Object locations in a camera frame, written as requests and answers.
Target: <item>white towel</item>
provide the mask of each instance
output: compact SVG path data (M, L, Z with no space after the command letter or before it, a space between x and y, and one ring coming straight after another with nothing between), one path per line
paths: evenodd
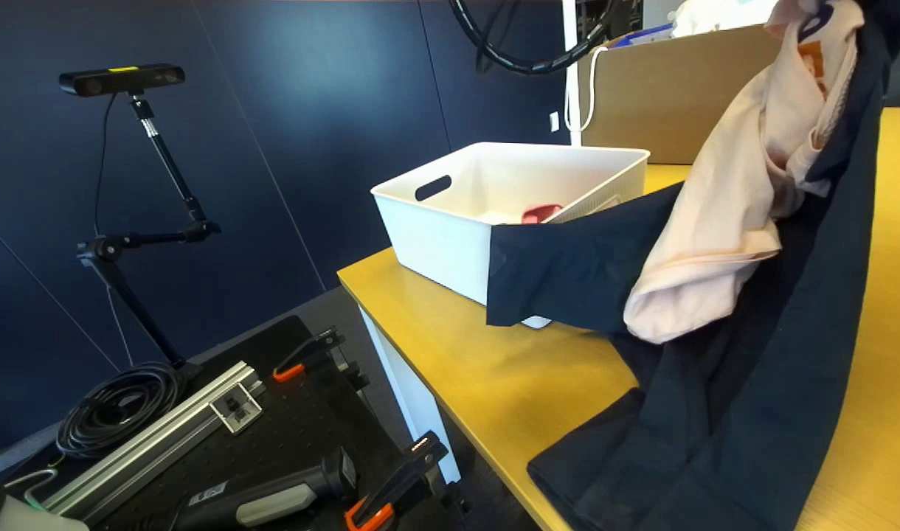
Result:
M661 345L732 317L757 265L779 255L773 218L822 189L805 174L839 121L864 23L853 0L833 6L802 46L802 21L786 23L773 66L740 90L702 144L627 301L636 336Z

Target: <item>white plastic bin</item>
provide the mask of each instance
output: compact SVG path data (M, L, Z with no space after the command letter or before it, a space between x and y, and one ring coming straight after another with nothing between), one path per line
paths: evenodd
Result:
M549 224L645 193L649 150L469 144L373 189L397 259L478 305L487 301L491 227L562 205Z

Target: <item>dark blue fabric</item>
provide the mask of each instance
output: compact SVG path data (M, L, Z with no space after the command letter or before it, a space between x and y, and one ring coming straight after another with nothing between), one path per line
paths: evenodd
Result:
M878 19L887 10L878 3L860 34L841 124L813 168L836 193L779 224L786 248L732 318L659 348L621 321L676 193L577 224L493 231L491 321L541 313L599 330L640 380L531 464L577 529L795 529L839 423L861 317L879 109L900 49Z

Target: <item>red object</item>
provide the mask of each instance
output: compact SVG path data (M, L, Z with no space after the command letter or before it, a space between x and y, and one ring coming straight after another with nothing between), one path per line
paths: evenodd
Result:
M298 380L298 377L304 377L304 363L296 363L296 366L290 366L290 370L273 370L273 380L274 383L292 383L292 380Z
M521 215L522 224L543 224L549 215L556 215L558 211L563 211L562 205L541 205L531 206Z
M383 506L366 523L354 523L360 506L364 506L364 500L344 516L348 531L383 531L394 523L394 516L397 516L394 506Z

